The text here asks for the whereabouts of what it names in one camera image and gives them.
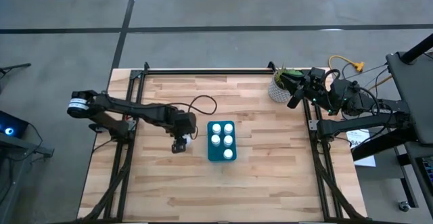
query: white cup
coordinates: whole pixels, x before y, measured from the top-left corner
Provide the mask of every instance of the white cup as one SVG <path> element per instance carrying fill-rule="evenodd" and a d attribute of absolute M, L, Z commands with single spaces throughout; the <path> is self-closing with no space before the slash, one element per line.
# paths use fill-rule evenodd
<path fill-rule="evenodd" d="M 230 147 L 232 143 L 233 143 L 232 136 L 228 135 L 228 136 L 224 137 L 224 145 L 225 145 L 225 147 Z"/>
<path fill-rule="evenodd" d="M 221 133 L 221 125 L 218 123 L 215 123 L 212 126 L 212 132 L 214 132 L 214 134 L 219 135 Z"/>
<path fill-rule="evenodd" d="M 211 142 L 212 142 L 212 144 L 214 146 L 218 146 L 219 145 L 220 139 L 219 139 L 218 135 L 212 135 L 212 137 L 210 138 L 210 140 L 211 140 Z"/>
<path fill-rule="evenodd" d="M 233 152 L 230 149 L 224 151 L 224 158 L 230 160 L 233 157 Z"/>
<path fill-rule="evenodd" d="M 231 125 L 230 123 L 227 123 L 227 124 L 224 126 L 224 133 L 225 133 L 226 135 L 228 135 L 228 134 L 230 134 L 231 132 L 233 132 L 233 125 Z"/>

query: white pot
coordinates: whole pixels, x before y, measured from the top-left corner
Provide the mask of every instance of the white pot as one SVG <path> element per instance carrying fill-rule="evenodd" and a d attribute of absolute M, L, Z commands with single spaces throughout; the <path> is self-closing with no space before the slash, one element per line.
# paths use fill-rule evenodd
<path fill-rule="evenodd" d="M 277 83 L 275 82 L 275 75 L 272 76 L 271 82 L 269 83 L 268 94 L 274 102 L 278 103 L 288 103 L 290 99 L 289 91 L 281 89 L 277 86 Z"/>

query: butcher block tabletop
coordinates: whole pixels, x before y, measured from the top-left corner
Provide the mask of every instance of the butcher block tabletop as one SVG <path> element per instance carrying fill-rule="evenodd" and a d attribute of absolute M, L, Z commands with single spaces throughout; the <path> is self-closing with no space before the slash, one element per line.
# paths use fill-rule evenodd
<path fill-rule="evenodd" d="M 130 71 L 113 70 L 110 96 L 126 97 Z M 218 108 L 211 116 L 193 111 L 198 136 L 180 154 L 171 152 L 173 138 L 164 129 L 139 121 L 123 221 L 322 221 L 304 108 L 302 103 L 291 110 L 273 102 L 267 91 L 271 78 L 248 74 L 147 75 L 143 104 L 189 104 L 198 95 L 210 95 Z M 194 106 L 205 112 L 214 109 L 214 103 L 205 97 Z M 237 159 L 233 162 L 208 160 L 206 125 L 216 120 L 235 123 Z M 94 147 L 109 139 L 108 133 L 99 134 Z M 88 214 L 107 190 L 115 151 L 113 142 L 93 153 L 78 217 Z M 332 142 L 331 156 L 338 187 L 355 209 L 366 215 L 347 142 Z M 119 191 L 120 187 L 114 197 L 114 214 Z M 327 196 L 329 211 L 335 216 L 329 189 Z"/>

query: gray floor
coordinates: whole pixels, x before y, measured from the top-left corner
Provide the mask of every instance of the gray floor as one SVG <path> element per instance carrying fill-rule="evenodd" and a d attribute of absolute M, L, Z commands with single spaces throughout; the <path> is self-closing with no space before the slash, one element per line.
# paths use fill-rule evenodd
<path fill-rule="evenodd" d="M 0 28 L 121 27 L 128 0 L 0 0 Z M 136 0 L 130 26 L 428 24 L 433 0 Z M 128 34 L 121 68 L 327 66 L 334 54 L 385 62 L 433 30 L 208 32 Z M 1 80 L 0 110 L 32 122 L 54 157 L 28 174 L 14 223 L 72 220 L 78 208 L 95 135 L 88 121 L 66 114 L 71 91 L 106 88 L 118 34 L 0 35 L 0 66 L 31 62 Z M 335 60 L 335 68 L 345 63 Z M 380 70 L 358 76 L 365 85 Z M 346 75 L 354 74 L 352 68 Z M 392 81 L 379 87 L 398 99 Z M 400 212 L 398 180 L 359 175 L 367 212 L 382 221 L 431 223 L 413 182 L 419 209 Z"/>

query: caster wheel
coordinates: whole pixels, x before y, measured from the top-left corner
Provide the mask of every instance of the caster wheel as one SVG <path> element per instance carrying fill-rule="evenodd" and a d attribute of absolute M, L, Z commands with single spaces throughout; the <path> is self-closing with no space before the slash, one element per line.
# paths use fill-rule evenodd
<path fill-rule="evenodd" d="M 398 204 L 398 209 L 403 212 L 408 212 L 411 209 L 411 206 L 409 206 L 409 203 L 407 201 L 402 201 Z"/>

